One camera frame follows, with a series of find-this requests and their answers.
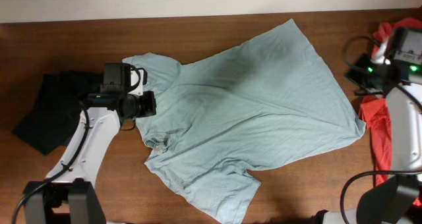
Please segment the light blue t-shirt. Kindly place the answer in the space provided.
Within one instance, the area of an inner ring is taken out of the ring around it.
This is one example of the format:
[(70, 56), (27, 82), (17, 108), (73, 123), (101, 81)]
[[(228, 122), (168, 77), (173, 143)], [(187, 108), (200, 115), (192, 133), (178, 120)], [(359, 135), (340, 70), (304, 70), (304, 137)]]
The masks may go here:
[(147, 168), (220, 223), (242, 222), (276, 169), (360, 139), (359, 119), (330, 69), (293, 20), (236, 47), (182, 65), (146, 53), (156, 114), (136, 120)]

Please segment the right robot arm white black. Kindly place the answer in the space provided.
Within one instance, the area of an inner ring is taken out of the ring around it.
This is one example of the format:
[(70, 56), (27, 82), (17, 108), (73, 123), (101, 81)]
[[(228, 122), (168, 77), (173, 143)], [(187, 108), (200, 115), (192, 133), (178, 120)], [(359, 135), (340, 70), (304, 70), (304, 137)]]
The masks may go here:
[(386, 100), (392, 129), (392, 167), (386, 182), (367, 191), (356, 208), (328, 211), (322, 222), (420, 223), (421, 208), (421, 30), (400, 27), (379, 45), (379, 59), (363, 55), (347, 78), (364, 96)]

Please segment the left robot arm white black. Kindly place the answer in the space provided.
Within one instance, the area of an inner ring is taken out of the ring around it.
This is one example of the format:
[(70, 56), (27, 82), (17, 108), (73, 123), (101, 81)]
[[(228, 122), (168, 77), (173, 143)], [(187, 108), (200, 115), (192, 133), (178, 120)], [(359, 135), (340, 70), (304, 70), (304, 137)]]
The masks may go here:
[(27, 223), (108, 224), (95, 182), (115, 135), (125, 121), (156, 114), (148, 73), (128, 63), (106, 63), (100, 91), (81, 102), (79, 124), (57, 165), (43, 181), (30, 181), (15, 208)]

